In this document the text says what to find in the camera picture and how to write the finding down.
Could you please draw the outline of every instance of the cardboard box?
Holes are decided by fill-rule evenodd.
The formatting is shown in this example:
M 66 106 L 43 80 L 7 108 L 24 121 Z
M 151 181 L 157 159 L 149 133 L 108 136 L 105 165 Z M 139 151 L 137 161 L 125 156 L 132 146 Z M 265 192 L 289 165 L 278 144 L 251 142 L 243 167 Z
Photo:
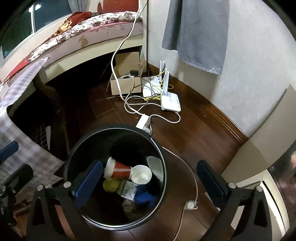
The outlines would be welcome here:
M 117 54 L 115 55 L 115 61 L 116 61 L 116 66 L 114 67 L 114 72 L 117 78 L 129 74 L 131 70 L 138 70 L 141 76 L 143 71 L 146 69 L 145 59 L 141 58 L 141 61 L 139 60 L 139 52 Z M 132 78 L 121 79 L 118 81 L 119 81 L 122 94 L 128 94 L 133 88 Z M 132 93 L 142 92 L 141 78 L 135 77 L 134 81 L 135 81 L 135 86 L 137 85 L 139 86 L 134 88 Z M 113 74 L 110 77 L 110 84 L 111 84 L 112 95 L 119 95 L 117 82 Z

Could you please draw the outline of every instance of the white router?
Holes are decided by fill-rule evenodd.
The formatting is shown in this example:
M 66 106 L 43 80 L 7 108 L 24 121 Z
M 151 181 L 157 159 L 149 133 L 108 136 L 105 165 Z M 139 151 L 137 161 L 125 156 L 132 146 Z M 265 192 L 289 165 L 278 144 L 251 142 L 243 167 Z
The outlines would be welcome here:
M 168 79 L 169 71 L 165 68 L 164 79 L 163 79 L 163 95 L 161 96 L 161 109 L 170 110 L 174 112 L 180 112 L 181 106 L 179 98 L 176 94 L 168 92 Z
M 159 74 L 164 70 L 165 67 L 165 62 L 164 61 L 160 61 L 160 66 L 159 66 Z M 161 81 L 162 81 L 162 76 L 164 76 L 164 74 L 160 75 L 159 77 L 155 77 L 154 79 L 152 79 L 149 82 L 149 78 L 148 77 L 144 77 L 142 80 L 142 84 L 143 86 L 143 97 L 147 98 L 152 96 L 154 93 L 160 95 L 161 93 Z

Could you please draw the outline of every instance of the white wall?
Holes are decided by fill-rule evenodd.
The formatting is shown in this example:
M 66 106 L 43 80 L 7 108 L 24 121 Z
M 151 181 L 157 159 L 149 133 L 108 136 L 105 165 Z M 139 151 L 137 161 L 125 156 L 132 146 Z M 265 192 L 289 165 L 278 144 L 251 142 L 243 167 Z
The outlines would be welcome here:
M 99 2 L 103 6 L 104 0 L 89 0 L 86 6 L 86 12 L 97 12 Z
M 223 111 L 247 136 L 272 113 L 289 83 L 296 87 L 296 42 L 262 0 L 229 0 L 222 75 L 183 63 L 161 47 L 170 0 L 150 0 L 148 62 L 168 70 Z
M 45 28 L 40 29 L 21 46 L 17 46 L 15 52 L 11 56 L 8 56 L 8 59 L 5 59 L 5 63 L 0 68 L 0 80 L 3 80 L 31 51 L 53 35 L 68 17 L 69 16 L 65 16 L 64 18 L 49 24 Z

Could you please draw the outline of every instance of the garbage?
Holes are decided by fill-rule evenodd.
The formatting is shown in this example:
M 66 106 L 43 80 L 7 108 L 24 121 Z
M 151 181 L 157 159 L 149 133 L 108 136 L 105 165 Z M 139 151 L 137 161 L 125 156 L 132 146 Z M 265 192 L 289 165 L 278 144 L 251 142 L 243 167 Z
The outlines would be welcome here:
M 133 173 L 131 176 L 132 182 L 136 184 L 147 184 L 152 177 L 152 172 L 149 167 L 144 165 L 137 165 L 133 168 Z
M 133 174 L 133 168 L 126 166 L 114 158 L 109 157 L 104 169 L 104 178 L 114 177 L 118 179 L 129 180 Z
M 106 192 L 116 192 L 116 190 L 118 189 L 119 185 L 120 185 L 120 180 L 119 179 L 115 179 L 115 178 L 111 178 L 108 177 L 104 182 L 103 182 L 103 189 Z
M 147 191 L 145 185 L 137 186 L 137 192 L 135 194 L 135 204 L 144 204 L 149 202 L 152 195 Z
M 135 203 L 131 200 L 125 199 L 122 203 L 123 211 L 126 213 L 130 213 L 137 209 Z
M 138 184 L 132 183 L 127 180 L 122 180 L 116 193 L 121 197 L 133 200 L 137 191 Z

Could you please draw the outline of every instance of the wooden floor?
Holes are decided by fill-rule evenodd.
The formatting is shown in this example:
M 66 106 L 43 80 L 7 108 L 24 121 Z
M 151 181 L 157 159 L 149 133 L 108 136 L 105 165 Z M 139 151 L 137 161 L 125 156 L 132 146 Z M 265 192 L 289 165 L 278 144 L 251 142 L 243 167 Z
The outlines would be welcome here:
M 181 121 L 168 123 L 158 117 L 152 118 L 152 135 L 160 145 L 177 154 L 194 169 L 196 163 L 205 159 L 210 166 L 221 173 L 229 164 L 241 143 L 227 128 L 208 111 L 204 98 L 179 81 L 173 81 L 172 92 L 178 94 L 181 104 Z M 139 115 L 125 111 L 123 101 L 106 92 L 107 82 L 83 88 L 83 85 L 65 85 L 58 89 L 66 104 L 67 131 L 71 146 L 83 135 L 97 126 L 105 124 L 129 124 L 135 126 Z M 143 108 L 147 115 L 159 114 L 176 121 L 173 112 L 162 111 L 150 105 Z M 188 167 L 177 157 L 163 150 L 168 185 L 165 200 L 150 221 L 128 231 L 108 231 L 92 226 L 98 240 L 105 241 L 172 241 L 177 233 L 182 208 L 196 196 L 195 183 Z M 178 241 L 199 240 L 218 215 L 217 209 L 204 194 L 198 182 L 198 209 L 185 210 Z M 228 240 L 233 229 L 226 230 L 221 240 Z

